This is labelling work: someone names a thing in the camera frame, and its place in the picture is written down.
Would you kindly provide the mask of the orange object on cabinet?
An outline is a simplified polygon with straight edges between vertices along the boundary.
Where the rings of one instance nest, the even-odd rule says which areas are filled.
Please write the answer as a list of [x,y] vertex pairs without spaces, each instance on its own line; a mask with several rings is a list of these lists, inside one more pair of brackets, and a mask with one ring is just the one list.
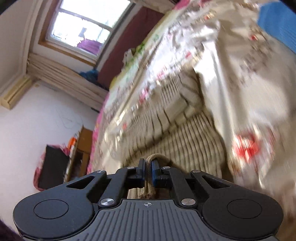
[[76,142],[77,142],[77,138],[72,137],[68,142],[67,149],[70,151],[71,148],[75,146]]

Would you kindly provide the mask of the window with white frame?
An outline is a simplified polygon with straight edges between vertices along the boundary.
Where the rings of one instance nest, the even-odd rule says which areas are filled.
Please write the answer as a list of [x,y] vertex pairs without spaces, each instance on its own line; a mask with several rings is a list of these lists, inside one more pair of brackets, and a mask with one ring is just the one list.
[[[38,44],[95,67],[138,9],[132,1],[46,1]],[[97,55],[77,48],[84,39],[103,44]]]

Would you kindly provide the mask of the beige striped ribbed sweater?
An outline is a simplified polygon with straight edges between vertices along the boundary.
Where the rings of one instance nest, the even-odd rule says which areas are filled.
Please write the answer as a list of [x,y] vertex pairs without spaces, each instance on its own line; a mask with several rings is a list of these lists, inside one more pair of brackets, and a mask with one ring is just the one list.
[[159,157],[161,165],[221,178],[226,161],[194,69],[168,76],[139,110],[127,114],[119,146],[124,167],[137,165],[140,158],[151,162]]

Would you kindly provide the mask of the floral satin bedspread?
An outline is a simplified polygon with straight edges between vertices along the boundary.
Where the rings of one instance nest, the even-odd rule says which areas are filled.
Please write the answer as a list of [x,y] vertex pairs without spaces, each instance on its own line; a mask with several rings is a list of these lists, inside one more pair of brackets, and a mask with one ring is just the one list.
[[170,75],[194,69],[222,138],[222,177],[283,209],[277,237],[295,240],[295,54],[257,24],[264,1],[182,1],[111,83],[88,172],[124,167],[123,122]]

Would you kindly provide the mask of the wall air conditioner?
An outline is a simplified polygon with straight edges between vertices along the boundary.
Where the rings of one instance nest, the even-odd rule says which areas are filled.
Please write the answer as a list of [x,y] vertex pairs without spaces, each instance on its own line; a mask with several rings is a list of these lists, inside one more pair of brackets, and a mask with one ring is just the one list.
[[32,85],[33,81],[28,75],[20,78],[11,89],[1,97],[1,106],[8,110],[13,109]]

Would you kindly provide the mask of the dark red headboard cushion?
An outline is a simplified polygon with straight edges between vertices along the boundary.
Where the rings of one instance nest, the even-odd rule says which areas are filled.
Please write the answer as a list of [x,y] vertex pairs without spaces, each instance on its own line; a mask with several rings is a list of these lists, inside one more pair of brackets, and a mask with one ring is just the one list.
[[153,27],[164,16],[149,8],[142,7],[128,22],[128,25],[119,36],[115,46],[107,60],[99,70],[97,84],[108,89],[112,79],[121,72],[123,68],[123,57],[127,50],[139,46]]

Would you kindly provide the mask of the purple hanging garment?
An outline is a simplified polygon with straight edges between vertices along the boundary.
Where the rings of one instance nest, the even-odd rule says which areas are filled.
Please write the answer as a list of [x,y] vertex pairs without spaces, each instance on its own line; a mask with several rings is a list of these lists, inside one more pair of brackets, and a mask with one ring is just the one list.
[[89,53],[97,55],[102,48],[102,43],[97,42],[96,40],[84,39],[77,44],[77,48],[85,50]]

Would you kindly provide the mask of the black television screen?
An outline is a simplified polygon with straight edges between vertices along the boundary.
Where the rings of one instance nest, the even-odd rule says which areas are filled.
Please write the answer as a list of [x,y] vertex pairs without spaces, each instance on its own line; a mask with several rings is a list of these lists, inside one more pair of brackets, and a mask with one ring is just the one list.
[[61,185],[69,163],[66,146],[47,145],[35,170],[33,184],[39,191]]

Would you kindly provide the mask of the beige curtain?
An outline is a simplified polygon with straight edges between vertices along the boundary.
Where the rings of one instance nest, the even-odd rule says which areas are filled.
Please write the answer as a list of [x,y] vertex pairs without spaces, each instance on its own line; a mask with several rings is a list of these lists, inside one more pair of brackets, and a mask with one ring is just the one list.
[[89,82],[75,71],[35,53],[28,56],[27,73],[96,110],[101,109],[108,94],[107,90]]

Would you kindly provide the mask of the crumpled beige cloth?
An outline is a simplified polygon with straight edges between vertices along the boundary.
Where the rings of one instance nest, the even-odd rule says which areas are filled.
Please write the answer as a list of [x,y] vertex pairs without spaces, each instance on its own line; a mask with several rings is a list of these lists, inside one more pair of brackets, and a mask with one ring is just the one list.
[[123,60],[122,60],[123,66],[126,66],[132,60],[135,52],[136,52],[135,48],[131,48],[125,51]]

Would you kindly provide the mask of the wooden side cabinet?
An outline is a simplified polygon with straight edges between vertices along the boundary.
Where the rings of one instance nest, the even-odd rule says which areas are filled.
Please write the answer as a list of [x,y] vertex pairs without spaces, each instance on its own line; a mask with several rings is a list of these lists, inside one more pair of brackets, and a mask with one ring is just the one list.
[[69,182],[86,175],[91,154],[92,134],[93,131],[82,126],[74,136],[77,138],[77,142],[70,150],[64,182]]

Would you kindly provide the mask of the blue folded garment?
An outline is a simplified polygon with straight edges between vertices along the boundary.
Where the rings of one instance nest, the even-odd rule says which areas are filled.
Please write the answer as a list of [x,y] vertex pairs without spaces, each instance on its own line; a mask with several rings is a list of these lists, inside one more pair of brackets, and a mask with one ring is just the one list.
[[257,24],[295,53],[295,1],[262,4]]

